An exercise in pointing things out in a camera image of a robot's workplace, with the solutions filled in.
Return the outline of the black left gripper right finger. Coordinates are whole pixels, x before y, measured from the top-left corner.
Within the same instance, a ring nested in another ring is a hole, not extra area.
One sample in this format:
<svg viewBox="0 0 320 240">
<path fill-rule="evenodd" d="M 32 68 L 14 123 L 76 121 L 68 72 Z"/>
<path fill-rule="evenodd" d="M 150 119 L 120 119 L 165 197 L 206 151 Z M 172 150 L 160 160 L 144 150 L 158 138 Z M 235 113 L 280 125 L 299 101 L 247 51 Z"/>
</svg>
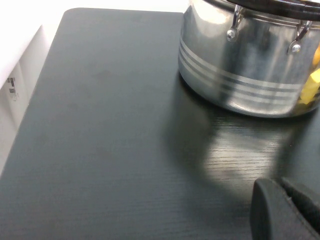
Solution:
<svg viewBox="0 0 320 240">
<path fill-rule="evenodd" d="M 320 234 L 320 195 L 302 183 L 282 178 L 280 185 L 299 214 L 318 235 Z"/>
</svg>

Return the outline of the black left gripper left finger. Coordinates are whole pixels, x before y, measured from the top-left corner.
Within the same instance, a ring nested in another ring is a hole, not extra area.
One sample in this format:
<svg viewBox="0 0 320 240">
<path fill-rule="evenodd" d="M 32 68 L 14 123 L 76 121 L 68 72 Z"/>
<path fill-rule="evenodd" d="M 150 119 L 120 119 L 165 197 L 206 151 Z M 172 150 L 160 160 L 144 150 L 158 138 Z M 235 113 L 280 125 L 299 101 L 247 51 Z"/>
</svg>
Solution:
<svg viewBox="0 0 320 240">
<path fill-rule="evenodd" d="M 250 205 L 252 239 L 313 240 L 314 230 L 300 215 L 280 181 L 258 178 L 254 182 Z"/>
</svg>

